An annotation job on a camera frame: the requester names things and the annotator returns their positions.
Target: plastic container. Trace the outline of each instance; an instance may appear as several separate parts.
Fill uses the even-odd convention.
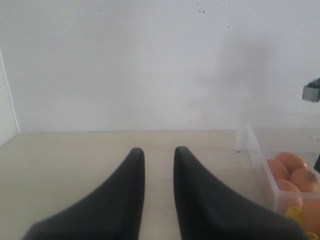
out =
[[[320,192],[281,191],[267,164],[267,159],[279,152],[296,153],[306,160],[319,182],[314,164],[320,154],[320,115],[244,115],[237,134],[237,151],[241,150],[249,151],[269,209],[285,214],[284,201],[302,198],[305,204],[320,199]]]

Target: clear plastic container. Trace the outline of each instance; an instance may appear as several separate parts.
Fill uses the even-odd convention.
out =
[[[279,152],[293,152],[302,156],[320,181],[314,164],[320,154],[320,115],[243,115],[237,134],[237,150],[248,150],[265,193],[268,207],[285,214],[282,203],[302,198],[320,199],[317,193],[282,191],[267,164]]]

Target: white wall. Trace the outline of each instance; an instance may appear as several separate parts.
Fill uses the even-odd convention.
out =
[[[0,147],[18,134],[0,53]]]
[[[320,77],[319,12],[319,0],[0,0],[20,130],[234,129],[240,112],[319,113],[301,100]]]

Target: yellow object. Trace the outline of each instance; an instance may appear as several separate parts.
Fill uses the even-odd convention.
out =
[[[304,223],[304,213],[302,212],[301,207],[298,206],[291,206],[286,211],[285,216],[290,219],[294,219],[302,229],[305,229]]]
[[[307,231],[307,232],[306,232],[306,235],[307,235],[310,239],[312,239],[312,240],[319,240],[317,234],[315,234],[315,233],[313,233],[313,232]]]

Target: brown egg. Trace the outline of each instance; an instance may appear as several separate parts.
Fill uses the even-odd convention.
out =
[[[307,169],[297,169],[291,176],[290,181],[303,193],[316,193],[319,190],[319,182],[316,175]]]
[[[303,219],[306,232],[312,232],[320,236],[320,199],[307,201],[303,208]]]
[[[288,180],[277,179],[275,182],[281,191],[300,193],[298,187]],[[304,201],[301,197],[280,198],[278,202],[278,208],[282,213],[285,213],[291,206],[301,208],[303,203]]]
[[[307,169],[307,164],[304,158],[293,152],[279,152],[274,158],[278,159],[286,166],[289,174],[297,169]]]
[[[289,180],[289,172],[287,167],[278,159],[268,159],[268,166],[274,179],[286,179]]]

